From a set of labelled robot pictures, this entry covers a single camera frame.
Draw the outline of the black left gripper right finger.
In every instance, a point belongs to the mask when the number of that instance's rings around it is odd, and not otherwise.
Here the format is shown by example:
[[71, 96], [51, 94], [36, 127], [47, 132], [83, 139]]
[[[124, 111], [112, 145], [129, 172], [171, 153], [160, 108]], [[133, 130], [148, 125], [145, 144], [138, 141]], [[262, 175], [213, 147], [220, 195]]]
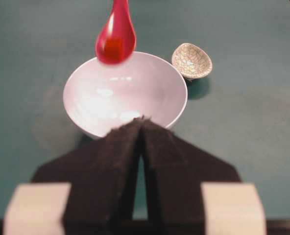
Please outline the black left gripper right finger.
[[149, 220], [164, 235], [204, 234], [200, 184], [239, 183], [237, 170], [148, 119], [140, 134]]

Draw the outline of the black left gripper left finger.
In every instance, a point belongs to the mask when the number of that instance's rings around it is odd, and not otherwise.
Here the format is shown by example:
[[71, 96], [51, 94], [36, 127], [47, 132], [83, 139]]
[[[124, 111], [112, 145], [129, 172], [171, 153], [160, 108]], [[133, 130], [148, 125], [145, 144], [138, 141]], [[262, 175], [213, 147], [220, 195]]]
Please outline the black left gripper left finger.
[[32, 183], [70, 183], [68, 235], [109, 235], [133, 216], [142, 118], [37, 168]]

